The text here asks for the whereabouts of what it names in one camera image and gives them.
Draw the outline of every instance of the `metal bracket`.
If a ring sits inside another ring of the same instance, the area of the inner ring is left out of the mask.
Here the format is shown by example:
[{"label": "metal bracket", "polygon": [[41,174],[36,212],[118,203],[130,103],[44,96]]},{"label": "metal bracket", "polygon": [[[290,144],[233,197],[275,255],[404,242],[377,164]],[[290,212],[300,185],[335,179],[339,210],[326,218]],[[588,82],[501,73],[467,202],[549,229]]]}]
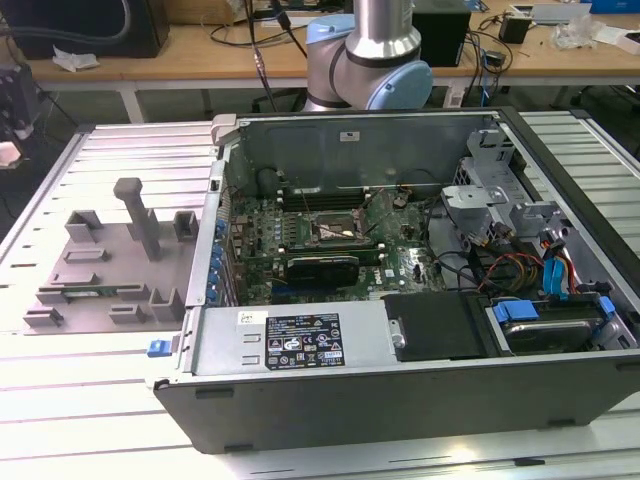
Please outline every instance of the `metal bracket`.
[{"label": "metal bracket", "polygon": [[556,202],[518,203],[509,218],[519,237],[536,237],[559,210]]},{"label": "metal bracket", "polygon": [[238,117],[235,114],[216,115],[211,124],[211,139],[220,147],[238,135]]},{"label": "metal bracket", "polygon": [[502,130],[478,130],[469,135],[467,148],[479,162],[508,162],[515,151]]}]

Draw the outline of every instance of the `warning label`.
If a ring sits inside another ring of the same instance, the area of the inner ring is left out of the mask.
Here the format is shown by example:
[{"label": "warning label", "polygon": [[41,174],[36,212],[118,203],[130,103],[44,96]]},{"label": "warning label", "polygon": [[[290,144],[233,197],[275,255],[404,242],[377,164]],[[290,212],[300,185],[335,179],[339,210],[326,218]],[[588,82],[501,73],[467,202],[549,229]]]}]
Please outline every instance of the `warning label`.
[{"label": "warning label", "polygon": [[269,370],[345,364],[337,313],[268,317],[265,365]]}]

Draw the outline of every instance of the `white paper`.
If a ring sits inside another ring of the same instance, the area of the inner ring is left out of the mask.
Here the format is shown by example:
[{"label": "white paper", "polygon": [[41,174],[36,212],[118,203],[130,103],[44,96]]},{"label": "white paper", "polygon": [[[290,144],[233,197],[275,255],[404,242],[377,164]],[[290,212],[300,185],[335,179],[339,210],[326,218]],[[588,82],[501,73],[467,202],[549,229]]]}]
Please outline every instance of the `white paper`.
[{"label": "white paper", "polygon": [[238,312],[238,325],[264,325],[268,316],[266,310]]},{"label": "white paper", "polygon": [[100,65],[98,59],[93,53],[85,53],[83,55],[76,55],[75,53],[67,53],[58,48],[53,47],[55,53],[53,57],[53,63],[64,68],[69,72],[77,72],[86,68],[94,68]]},{"label": "white paper", "polygon": [[625,30],[624,28],[610,27],[608,25],[605,25],[600,30],[598,30],[598,33],[596,33],[594,40],[601,43],[608,43],[609,45],[616,45],[618,43],[618,38],[626,35],[631,31],[632,30]]}]

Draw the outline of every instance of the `blue latch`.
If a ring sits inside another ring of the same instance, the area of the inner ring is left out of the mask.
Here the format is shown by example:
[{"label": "blue latch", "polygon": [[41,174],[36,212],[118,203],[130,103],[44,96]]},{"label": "blue latch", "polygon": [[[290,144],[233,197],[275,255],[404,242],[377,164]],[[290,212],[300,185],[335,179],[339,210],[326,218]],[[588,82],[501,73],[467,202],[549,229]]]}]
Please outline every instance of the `blue latch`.
[{"label": "blue latch", "polygon": [[540,315],[531,300],[505,300],[493,307],[498,323],[537,320]]},{"label": "blue latch", "polygon": [[544,261],[544,273],[542,277],[542,289],[547,295],[558,295],[565,300],[569,296],[562,291],[562,279],[564,278],[564,263],[557,258],[549,258]]},{"label": "blue latch", "polygon": [[171,356],[171,341],[170,340],[154,340],[147,349],[147,357],[170,357]]},{"label": "blue latch", "polygon": [[604,313],[605,318],[607,320],[611,320],[613,318],[613,315],[616,313],[616,307],[611,301],[611,299],[606,296],[600,297],[598,299],[598,302],[600,303],[600,308],[602,309],[602,312]]},{"label": "blue latch", "polygon": [[217,243],[213,246],[213,248],[211,249],[211,255],[214,257],[218,257],[220,258],[222,256],[222,254],[224,253],[224,250],[222,249],[222,247],[220,245],[218,245]]}]

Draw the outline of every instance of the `motherboard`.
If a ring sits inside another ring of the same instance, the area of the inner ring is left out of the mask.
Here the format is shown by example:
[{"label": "motherboard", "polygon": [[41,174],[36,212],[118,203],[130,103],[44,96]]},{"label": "motherboard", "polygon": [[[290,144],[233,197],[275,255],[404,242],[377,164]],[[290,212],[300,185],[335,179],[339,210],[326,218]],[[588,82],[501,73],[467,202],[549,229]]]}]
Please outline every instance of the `motherboard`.
[{"label": "motherboard", "polygon": [[445,290],[424,248],[430,200],[410,197],[379,190],[355,208],[327,202],[325,210],[312,196],[292,207],[282,198],[237,195],[230,235],[238,303],[377,300]]}]

